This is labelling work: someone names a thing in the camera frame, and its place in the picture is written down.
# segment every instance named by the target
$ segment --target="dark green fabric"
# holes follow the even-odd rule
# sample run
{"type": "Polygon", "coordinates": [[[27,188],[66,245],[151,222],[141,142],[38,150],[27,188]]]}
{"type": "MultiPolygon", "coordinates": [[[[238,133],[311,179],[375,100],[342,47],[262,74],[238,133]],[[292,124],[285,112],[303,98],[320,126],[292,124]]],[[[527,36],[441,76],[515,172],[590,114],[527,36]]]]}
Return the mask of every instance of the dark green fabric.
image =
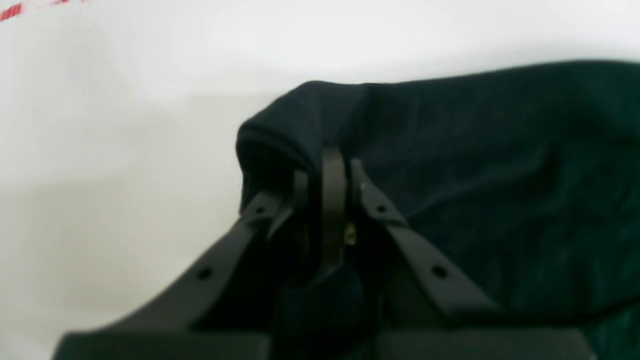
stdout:
{"type": "MultiPolygon", "coordinates": [[[[400,84],[311,82],[238,134],[243,204],[338,146],[506,308],[584,322],[640,295],[640,65],[578,61],[400,84]]],[[[640,359],[640,307],[584,326],[640,359]]]]}

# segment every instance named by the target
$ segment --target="red marking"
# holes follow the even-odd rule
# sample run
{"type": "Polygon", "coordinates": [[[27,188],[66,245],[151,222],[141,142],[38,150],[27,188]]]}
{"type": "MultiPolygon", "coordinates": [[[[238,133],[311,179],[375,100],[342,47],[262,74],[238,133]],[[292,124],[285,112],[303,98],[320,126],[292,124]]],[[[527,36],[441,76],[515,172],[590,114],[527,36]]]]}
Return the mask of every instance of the red marking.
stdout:
{"type": "Polygon", "coordinates": [[[13,5],[9,9],[3,11],[2,14],[0,14],[0,21],[5,21],[20,14],[22,14],[22,3],[13,5]]]}

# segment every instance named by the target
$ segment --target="white backdrop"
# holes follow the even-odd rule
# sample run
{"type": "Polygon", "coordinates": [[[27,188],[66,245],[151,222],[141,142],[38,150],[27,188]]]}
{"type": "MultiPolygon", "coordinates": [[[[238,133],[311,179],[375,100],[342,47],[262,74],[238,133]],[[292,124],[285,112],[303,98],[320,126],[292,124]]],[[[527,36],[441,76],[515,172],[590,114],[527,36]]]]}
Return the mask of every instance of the white backdrop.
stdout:
{"type": "MultiPolygon", "coordinates": [[[[15,4],[0,0],[0,11],[15,4]]],[[[636,0],[25,0],[0,22],[0,359],[120,318],[235,220],[238,125],[311,79],[640,60],[636,0]]]]}

